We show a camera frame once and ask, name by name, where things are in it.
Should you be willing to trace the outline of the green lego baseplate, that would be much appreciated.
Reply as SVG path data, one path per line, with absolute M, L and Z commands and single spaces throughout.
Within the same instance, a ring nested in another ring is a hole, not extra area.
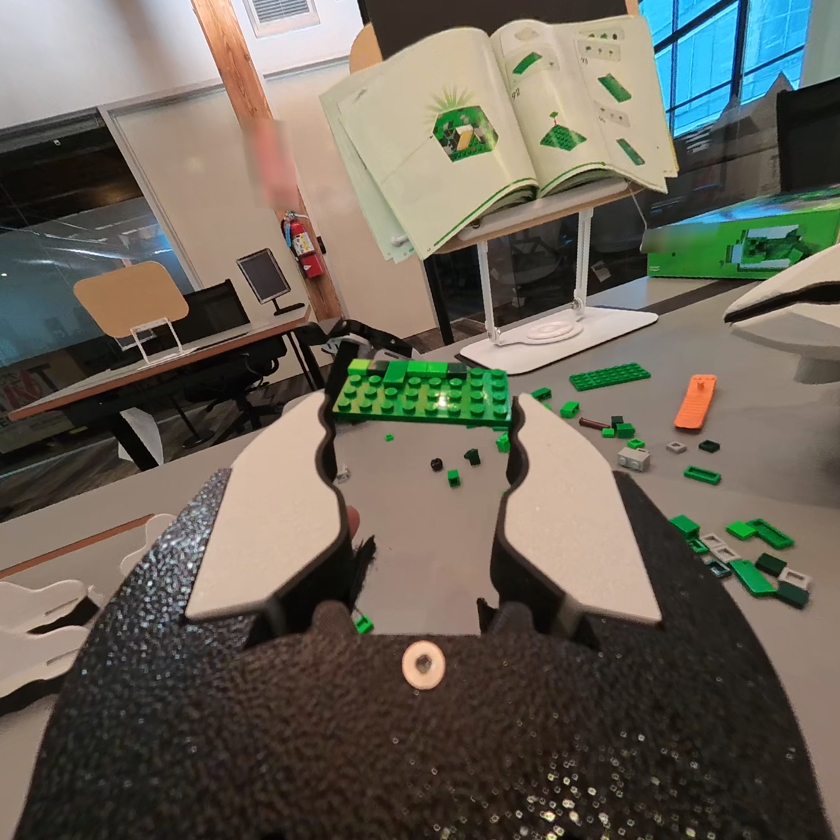
M 395 421 L 506 429 L 508 375 L 462 363 L 352 360 L 333 403 L 341 421 Z

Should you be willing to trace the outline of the orange brick separator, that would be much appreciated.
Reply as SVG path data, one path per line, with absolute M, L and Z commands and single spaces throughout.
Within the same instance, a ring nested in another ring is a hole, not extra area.
M 714 374 L 695 374 L 689 380 L 686 395 L 674 420 L 674 428 L 700 431 L 710 411 L 718 378 Z

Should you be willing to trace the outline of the tan board stand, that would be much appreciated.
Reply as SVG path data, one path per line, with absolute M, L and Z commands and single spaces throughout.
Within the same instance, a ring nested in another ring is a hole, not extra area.
M 145 261 L 79 280 L 73 293 L 101 331 L 114 339 L 131 337 L 146 366 L 192 353 L 184 349 L 174 329 L 174 322 L 185 318 L 189 307 L 163 265 Z M 152 361 L 140 335 L 160 327 L 170 330 L 176 351 Z

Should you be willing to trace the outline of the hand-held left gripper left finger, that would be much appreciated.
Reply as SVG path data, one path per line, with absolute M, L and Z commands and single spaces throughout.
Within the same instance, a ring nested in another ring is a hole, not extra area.
M 325 392 L 258 433 L 230 468 L 185 609 L 191 624 L 261 616 L 274 635 L 309 629 L 350 587 L 350 525 L 333 484 Z

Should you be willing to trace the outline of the small tablet on stand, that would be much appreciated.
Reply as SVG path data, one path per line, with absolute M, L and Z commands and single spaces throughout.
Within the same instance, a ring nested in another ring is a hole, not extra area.
M 236 259 L 236 265 L 257 301 L 262 305 L 274 305 L 273 315 L 276 318 L 308 307 L 304 302 L 291 303 L 285 307 L 278 304 L 279 298 L 291 293 L 291 285 L 270 248 L 240 257 Z

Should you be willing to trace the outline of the wooden pillar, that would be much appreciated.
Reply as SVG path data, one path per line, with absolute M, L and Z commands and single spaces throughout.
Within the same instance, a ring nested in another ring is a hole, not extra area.
M 253 175 L 266 204 L 279 222 L 286 211 L 308 214 L 290 144 L 280 141 L 280 125 L 270 109 L 232 3 L 192 1 L 192 8 L 244 133 Z

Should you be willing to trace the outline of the wooden-edged office desk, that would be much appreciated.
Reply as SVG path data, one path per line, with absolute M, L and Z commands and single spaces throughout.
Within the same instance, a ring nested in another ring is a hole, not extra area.
M 210 390 L 214 401 L 229 391 L 228 380 L 250 377 L 255 382 L 277 372 L 289 349 L 297 355 L 302 372 L 312 384 L 319 373 L 317 362 L 303 353 L 293 336 L 310 319 L 310 307 L 298 304 L 281 315 L 296 313 L 292 320 L 274 320 L 248 330 L 236 328 L 189 344 L 183 353 L 156 354 L 150 363 L 130 364 L 105 371 L 14 409 L 11 422 L 49 412 L 62 413 L 74 427 L 103 427 L 125 449 L 142 471 L 159 465 L 151 450 L 134 431 L 123 412 L 149 402 L 187 398 L 195 391 Z

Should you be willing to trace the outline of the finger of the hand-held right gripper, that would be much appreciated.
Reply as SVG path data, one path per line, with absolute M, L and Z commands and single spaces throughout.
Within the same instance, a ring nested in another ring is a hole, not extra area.
M 763 280 L 731 304 L 725 323 L 754 319 L 797 303 L 835 305 L 839 302 L 839 244 L 825 248 Z
M 839 381 L 839 305 L 837 300 L 781 298 L 730 307 L 730 331 L 747 342 L 796 360 L 793 381 L 830 385 Z

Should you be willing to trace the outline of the black flat panel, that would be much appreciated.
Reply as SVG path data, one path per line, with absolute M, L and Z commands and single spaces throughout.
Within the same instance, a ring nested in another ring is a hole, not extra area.
M 358 1 L 362 23 L 371 25 L 384 59 L 430 35 L 472 27 L 491 35 L 513 20 L 549 24 L 637 14 L 635 1 Z

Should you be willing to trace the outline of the red fire extinguisher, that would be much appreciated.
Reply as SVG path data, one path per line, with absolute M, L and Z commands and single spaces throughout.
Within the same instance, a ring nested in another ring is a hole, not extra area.
M 316 280 L 323 274 L 323 264 L 312 237 L 302 223 L 304 218 L 301 214 L 288 211 L 283 214 L 280 226 L 301 275 L 308 280 Z

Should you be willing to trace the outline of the green lego box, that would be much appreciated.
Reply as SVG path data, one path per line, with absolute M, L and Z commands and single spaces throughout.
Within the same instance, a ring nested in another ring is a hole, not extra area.
M 839 187 L 761 196 L 650 228 L 650 277 L 768 279 L 837 243 Z

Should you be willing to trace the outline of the pile of small lego pieces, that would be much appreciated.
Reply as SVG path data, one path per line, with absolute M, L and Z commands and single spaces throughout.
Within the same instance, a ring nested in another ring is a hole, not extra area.
M 499 452 L 508 456 L 511 448 L 509 441 L 510 427 L 511 422 L 497 439 Z M 625 447 L 646 449 L 644 441 L 635 437 L 625 440 L 624 443 Z M 621 491 L 626 490 L 626 494 L 622 495 L 622 498 L 630 520 L 632 517 L 627 493 L 630 490 L 640 490 L 640 487 L 634 483 L 633 476 L 643 475 L 644 473 L 633 472 L 621 467 L 617 472 L 613 471 L 621 495 Z M 635 517 L 633 521 L 638 525 L 638 528 L 633 532 L 642 552 L 642 537 L 651 537 L 653 526 L 642 524 L 641 513 L 634 513 L 633 516 Z M 810 579 L 806 580 L 801 575 L 801 580 L 797 579 L 793 570 L 786 567 L 781 559 L 763 553 L 754 563 L 730 551 L 727 544 L 720 541 L 715 534 L 701 533 L 700 531 L 699 523 L 686 516 L 679 515 L 665 521 L 666 536 L 676 538 L 681 549 L 685 548 L 692 556 L 700 557 L 706 567 L 710 569 L 710 572 L 718 579 L 725 579 L 734 575 L 753 596 L 773 597 L 797 608 L 803 608 L 809 602 L 808 589 L 810 583 L 808 581 Z

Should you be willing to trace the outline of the large blue-lit window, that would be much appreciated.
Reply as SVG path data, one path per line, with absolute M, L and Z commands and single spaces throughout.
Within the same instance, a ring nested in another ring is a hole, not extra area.
M 802 85 L 811 1 L 643 1 L 674 139 L 750 104 L 783 76 Z

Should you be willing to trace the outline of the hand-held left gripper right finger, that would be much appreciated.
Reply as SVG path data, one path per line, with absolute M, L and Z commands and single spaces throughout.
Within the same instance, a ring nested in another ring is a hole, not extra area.
M 509 488 L 496 525 L 500 605 L 541 634 L 573 637 L 588 616 L 656 627 L 654 588 L 613 470 L 530 394 L 513 399 Z

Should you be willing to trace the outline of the narrow green lego plate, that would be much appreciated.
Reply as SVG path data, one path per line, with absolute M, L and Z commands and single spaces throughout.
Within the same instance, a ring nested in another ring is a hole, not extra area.
M 651 376 L 650 371 L 647 371 L 640 364 L 629 363 L 572 374 L 569 380 L 577 392 L 588 392 L 615 385 L 649 380 Z

